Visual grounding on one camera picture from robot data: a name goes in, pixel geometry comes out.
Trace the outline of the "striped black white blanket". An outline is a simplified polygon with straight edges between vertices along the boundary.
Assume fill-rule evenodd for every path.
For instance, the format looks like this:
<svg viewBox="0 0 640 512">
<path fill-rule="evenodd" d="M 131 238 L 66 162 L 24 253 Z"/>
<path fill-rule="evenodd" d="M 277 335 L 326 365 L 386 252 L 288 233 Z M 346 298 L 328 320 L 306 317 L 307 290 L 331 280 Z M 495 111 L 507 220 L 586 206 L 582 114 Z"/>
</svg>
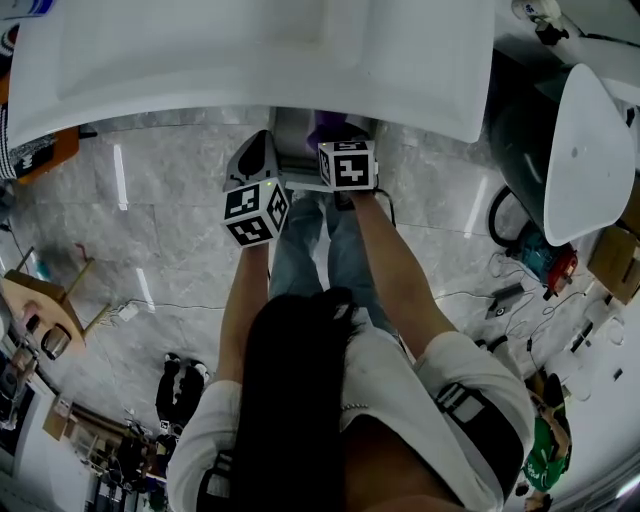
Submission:
<svg viewBox="0 0 640 512">
<path fill-rule="evenodd" d="M 0 179 L 15 180 L 15 169 L 11 164 L 7 139 L 8 108 L 7 104 L 0 105 Z"/>
</svg>

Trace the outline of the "white vanity cabinet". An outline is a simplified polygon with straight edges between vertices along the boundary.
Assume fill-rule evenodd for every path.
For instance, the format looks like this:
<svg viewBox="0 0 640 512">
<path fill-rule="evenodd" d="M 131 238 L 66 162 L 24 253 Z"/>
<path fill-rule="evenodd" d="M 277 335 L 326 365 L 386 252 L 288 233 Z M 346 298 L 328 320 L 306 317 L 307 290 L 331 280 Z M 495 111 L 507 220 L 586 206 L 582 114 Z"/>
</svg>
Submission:
<svg viewBox="0 0 640 512">
<path fill-rule="evenodd" d="M 55 0 L 20 24 L 7 136 L 227 105 L 479 138 L 495 0 Z"/>
</svg>

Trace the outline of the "small black ledge device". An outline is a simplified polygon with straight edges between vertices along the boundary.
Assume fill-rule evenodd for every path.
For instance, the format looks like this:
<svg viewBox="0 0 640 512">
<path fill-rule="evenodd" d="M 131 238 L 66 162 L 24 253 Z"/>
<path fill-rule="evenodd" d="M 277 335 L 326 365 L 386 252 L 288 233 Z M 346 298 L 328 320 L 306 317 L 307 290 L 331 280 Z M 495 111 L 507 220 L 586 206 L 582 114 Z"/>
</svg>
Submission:
<svg viewBox="0 0 640 512">
<path fill-rule="evenodd" d="M 534 23 L 536 25 L 535 34 L 545 46 L 553 47 L 562 39 L 568 39 L 570 37 L 562 21 L 562 15 L 556 17 L 536 16 Z"/>
</svg>

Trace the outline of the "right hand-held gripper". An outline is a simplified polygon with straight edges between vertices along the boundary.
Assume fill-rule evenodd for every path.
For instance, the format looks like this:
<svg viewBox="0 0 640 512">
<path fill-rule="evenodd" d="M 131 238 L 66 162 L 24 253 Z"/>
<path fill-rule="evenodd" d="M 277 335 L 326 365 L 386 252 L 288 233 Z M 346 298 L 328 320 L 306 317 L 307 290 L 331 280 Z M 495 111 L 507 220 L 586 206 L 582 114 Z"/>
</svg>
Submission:
<svg viewBox="0 0 640 512">
<path fill-rule="evenodd" d="M 332 191 L 373 190 L 378 164 L 372 140 L 319 143 L 320 176 Z"/>
</svg>

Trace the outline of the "grey floor device box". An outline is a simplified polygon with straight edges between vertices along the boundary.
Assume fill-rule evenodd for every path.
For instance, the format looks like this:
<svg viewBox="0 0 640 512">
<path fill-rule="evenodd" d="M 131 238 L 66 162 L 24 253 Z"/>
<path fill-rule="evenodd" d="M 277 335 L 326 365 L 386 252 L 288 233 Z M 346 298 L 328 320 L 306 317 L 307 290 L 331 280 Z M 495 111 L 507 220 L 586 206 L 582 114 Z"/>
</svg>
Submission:
<svg viewBox="0 0 640 512">
<path fill-rule="evenodd" d="M 524 288 L 520 283 L 495 291 L 491 296 L 493 301 L 487 309 L 485 318 L 492 319 L 505 315 L 523 298 L 524 293 Z"/>
</svg>

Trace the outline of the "white drawer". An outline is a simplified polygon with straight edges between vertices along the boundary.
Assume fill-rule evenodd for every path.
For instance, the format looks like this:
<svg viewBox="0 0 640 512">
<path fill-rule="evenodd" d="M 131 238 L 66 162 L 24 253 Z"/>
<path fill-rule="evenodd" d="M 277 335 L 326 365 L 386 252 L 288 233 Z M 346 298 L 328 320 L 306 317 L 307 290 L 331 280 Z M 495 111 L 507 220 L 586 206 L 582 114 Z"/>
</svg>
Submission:
<svg viewBox="0 0 640 512">
<path fill-rule="evenodd" d="M 317 149 L 307 146 L 307 136 L 314 130 L 312 109 L 277 107 L 273 138 L 279 155 L 284 186 L 293 191 L 330 193 L 320 176 Z M 373 139 L 378 122 L 355 114 L 346 114 L 351 139 Z"/>
</svg>

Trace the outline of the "black white knitted throw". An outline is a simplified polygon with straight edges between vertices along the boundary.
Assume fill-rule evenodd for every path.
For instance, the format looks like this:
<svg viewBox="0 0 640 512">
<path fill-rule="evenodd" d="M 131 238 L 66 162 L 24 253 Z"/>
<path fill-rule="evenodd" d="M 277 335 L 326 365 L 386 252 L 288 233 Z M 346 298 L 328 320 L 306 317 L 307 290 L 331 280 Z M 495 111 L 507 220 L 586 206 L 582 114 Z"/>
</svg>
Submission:
<svg viewBox="0 0 640 512">
<path fill-rule="evenodd" d="M 18 31 L 19 25 L 13 24 L 0 35 L 0 59 L 13 58 Z"/>
</svg>

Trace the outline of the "orange sofa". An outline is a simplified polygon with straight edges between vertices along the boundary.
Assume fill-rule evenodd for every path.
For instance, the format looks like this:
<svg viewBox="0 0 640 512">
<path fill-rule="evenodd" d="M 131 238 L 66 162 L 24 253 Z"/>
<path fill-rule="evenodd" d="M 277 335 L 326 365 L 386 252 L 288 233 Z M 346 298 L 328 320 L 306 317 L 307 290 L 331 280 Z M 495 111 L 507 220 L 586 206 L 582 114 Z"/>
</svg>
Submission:
<svg viewBox="0 0 640 512">
<path fill-rule="evenodd" d="M 13 58 L 0 59 L 0 105 L 7 104 L 8 108 L 8 122 L 9 122 L 9 83 L 10 83 L 10 71 Z M 62 131 L 53 133 L 57 137 L 57 142 L 54 146 L 53 159 L 34 170 L 30 174 L 16 178 L 18 182 L 22 184 L 33 183 L 39 176 L 51 171 L 55 167 L 61 165 L 65 161 L 75 156 L 79 151 L 79 128 L 73 127 Z"/>
</svg>

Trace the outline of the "grey patterned cushion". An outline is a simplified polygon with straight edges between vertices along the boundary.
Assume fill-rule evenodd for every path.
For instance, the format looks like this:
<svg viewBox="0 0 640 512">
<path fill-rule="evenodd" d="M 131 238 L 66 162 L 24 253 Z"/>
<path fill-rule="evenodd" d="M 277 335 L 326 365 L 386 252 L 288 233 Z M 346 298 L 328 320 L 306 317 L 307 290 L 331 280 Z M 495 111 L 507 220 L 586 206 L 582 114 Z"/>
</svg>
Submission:
<svg viewBox="0 0 640 512">
<path fill-rule="evenodd" d="M 17 178 L 22 178 L 44 164 L 54 156 L 57 137 L 49 134 L 9 151 L 9 161 Z"/>
</svg>

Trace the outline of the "person's right forearm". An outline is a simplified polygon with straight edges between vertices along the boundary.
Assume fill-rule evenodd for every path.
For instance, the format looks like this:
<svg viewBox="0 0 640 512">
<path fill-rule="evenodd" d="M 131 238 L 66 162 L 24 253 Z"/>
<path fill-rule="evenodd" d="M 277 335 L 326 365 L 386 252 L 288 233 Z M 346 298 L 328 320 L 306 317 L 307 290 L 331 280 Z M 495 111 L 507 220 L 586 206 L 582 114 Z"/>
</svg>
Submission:
<svg viewBox="0 0 640 512">
<path fill-rule="evenodd" d="M 418 260 L 373 194 L 351 195 L 382 308 L 414 358 L 455 327 L 440 310 Z"/>
</svg>

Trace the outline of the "purple cloth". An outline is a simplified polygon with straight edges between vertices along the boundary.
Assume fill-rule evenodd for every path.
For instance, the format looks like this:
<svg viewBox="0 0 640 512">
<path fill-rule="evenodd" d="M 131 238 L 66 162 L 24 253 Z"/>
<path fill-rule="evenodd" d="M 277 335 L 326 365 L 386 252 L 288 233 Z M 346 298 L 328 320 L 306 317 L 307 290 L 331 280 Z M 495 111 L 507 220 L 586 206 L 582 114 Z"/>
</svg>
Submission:
<svg viewBox="0 0 640 512">
<path fill-rule="evenodd" d="M 347 115 L 333 111 L 314 111 L 314 130 L 307 136 L 307 146 L 316 150 L 323 142 L 336 142 L 350 140 Z"/>
</svg>

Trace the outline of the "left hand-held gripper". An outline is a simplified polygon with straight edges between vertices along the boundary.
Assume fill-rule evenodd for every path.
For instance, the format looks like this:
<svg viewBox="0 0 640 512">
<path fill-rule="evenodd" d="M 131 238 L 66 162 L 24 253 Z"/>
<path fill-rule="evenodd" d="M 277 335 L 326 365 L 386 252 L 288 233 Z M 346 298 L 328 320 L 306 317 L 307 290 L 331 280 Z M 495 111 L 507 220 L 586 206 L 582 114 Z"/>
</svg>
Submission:
<svg viewBox="0 0 640 512">
<path fill-rule="evenodd" d="M 279 171 L 279 155 L 268 130 L 253 134 L 230 158 L 222 225 L 240 248 L 279 238 L 289 213 L 284 187 L 274 178 Z"/>
</svg>

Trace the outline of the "wooden side table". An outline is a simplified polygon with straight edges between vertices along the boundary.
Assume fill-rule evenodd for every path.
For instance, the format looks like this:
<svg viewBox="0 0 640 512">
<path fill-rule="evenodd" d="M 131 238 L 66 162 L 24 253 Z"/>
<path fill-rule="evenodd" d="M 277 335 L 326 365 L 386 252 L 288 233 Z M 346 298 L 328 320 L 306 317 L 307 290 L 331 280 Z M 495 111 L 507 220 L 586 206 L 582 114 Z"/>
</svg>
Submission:
<svg viewBox="0 0 640 512">
<path fill-rule="evenodd" d="M 16 269 L 9 270 L 0 281 L 5 302 L 14 318 L 21 322 L 24 328 L 30 316 L 37 314 L 40 317 L 40 324 L 32 334 L 34 340 L 40 346 L 43 335 L 55 324 L 60 324 L 71 334 L 71 342 L 68 346 L 74 349 L 84 348 L 89 332 L 111 309 L 111 305 L 107 303 L 84 326 L 71 303 L 73 292 L 92 268 L 94 262 L 94 258 L 89 258 L 73 283 L 68 287 L 23 273 L 21 271 L 23 264 L 20 264 Z"/>
</svg>

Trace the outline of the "person's legs in blue jeans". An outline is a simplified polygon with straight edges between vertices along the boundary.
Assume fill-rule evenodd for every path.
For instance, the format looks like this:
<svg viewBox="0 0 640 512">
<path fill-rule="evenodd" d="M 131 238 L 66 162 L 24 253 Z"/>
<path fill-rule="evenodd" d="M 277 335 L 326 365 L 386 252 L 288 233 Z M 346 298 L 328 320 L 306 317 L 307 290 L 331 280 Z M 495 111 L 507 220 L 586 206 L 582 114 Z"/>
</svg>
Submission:
<svg viewBox="0 0 640 512">
<path fill-rule="evenodd" d="M 323 291 L 313 254 L 321 230 L 327 229 L 327 272 L 332 288 L 347 288 L 373 325 L 398 338 L 375 290 L 355 209 L 340 210 L 334 196 L 307 192 L 294 199 L 276 244 L 269 296 L 312 296 Z"/>
</svg>

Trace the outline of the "person's left forearm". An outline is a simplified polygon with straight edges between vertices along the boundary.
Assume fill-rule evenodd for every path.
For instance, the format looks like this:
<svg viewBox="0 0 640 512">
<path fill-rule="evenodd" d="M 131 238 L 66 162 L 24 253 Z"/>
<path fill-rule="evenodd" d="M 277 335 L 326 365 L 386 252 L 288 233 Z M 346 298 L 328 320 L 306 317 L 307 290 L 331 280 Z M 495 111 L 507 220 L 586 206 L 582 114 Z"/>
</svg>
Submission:
<svg viewBox="0 0 640 512">
<path fill-rule="evenodd" d="M 268 271 L 268 244 L 242 250 L 222 318 L 217 380 L 243 380 L 249 332 L 268 302 Z"/>
</svg>

